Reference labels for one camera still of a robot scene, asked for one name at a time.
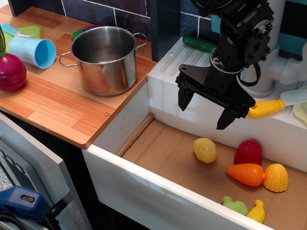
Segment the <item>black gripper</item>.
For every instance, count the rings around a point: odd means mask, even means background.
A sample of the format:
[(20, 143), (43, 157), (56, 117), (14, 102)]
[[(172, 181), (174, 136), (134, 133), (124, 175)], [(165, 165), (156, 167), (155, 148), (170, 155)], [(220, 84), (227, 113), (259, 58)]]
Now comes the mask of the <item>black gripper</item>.
[(246, 116), (255, 100), (238, 83), (237, 73), (228, 73), (211, 65), (197, 67), (187, 64), (179, 66), (176, 78), (178, 106), (184, 111), (196, 93), (224, 107), (217, 129), (225, 129), (237, 116)]

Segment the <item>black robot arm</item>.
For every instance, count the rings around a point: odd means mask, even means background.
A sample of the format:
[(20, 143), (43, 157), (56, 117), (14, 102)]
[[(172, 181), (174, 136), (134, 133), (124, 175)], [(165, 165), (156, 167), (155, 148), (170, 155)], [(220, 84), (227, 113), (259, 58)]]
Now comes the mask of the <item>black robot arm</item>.
[(210, 54), (210, 66), (179, 66), (178, 105), (185, 110), (196, 93), (224, 108), (217, 129), (245, 118), (255, 100), (243, 86), (256, 85), (259, 62), (265, 61), (272, 30), (273, 10), (267, 0), (191, 0), (201, 17), (221, 19), (220, 39)]

